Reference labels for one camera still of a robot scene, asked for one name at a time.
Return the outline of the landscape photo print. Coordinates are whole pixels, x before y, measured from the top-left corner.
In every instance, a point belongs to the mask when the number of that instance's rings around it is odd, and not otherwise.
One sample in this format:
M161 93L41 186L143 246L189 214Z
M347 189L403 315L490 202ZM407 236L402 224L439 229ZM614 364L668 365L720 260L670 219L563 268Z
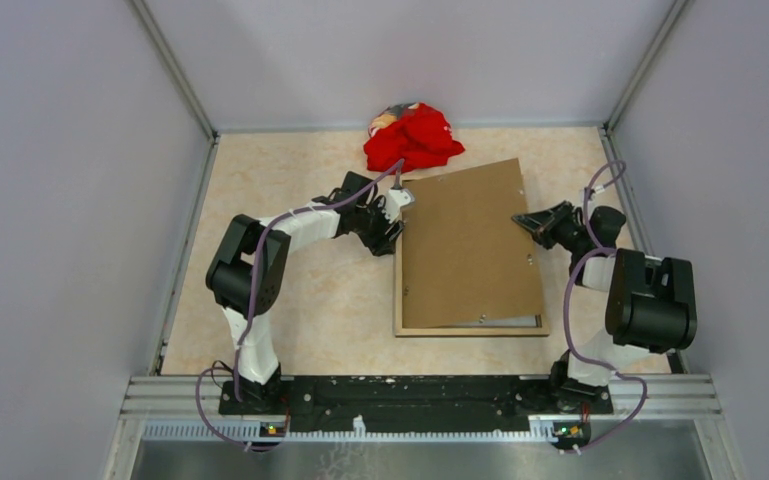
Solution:
M457 324L458 328L540 328L541 316L520 316L510 318L491 319L487 315L480 316L471 322Z

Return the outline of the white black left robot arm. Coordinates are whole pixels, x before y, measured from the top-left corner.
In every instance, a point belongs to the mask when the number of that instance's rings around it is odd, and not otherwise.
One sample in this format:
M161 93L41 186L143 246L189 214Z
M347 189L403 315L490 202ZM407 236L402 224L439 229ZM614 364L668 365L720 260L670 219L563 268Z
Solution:
M228 322L234 347L230 398L257 413L279 404L280 362L269 314L282 290L289 257L317 242L356 235L375 257L391 255L415 201L400 182L348 172L341 186L273 217L235 216L208 267L205 283Z

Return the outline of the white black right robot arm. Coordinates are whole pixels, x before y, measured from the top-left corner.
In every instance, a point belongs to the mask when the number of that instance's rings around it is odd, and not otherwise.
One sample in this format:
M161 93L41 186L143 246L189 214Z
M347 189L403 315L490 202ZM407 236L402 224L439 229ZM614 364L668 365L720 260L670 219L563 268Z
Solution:
M586 343L575 343L569 318L563 320L567 350L553 364L546 385L554 409L572 412L583 402L603 401L619 370L650 354L691 345L697 331L691 262L618 247L626 223L622 212L609 206L586 212L564 201L512 220L541 247L561 246L569 253L564 315L570 313L576 287L607 295L604 325Z

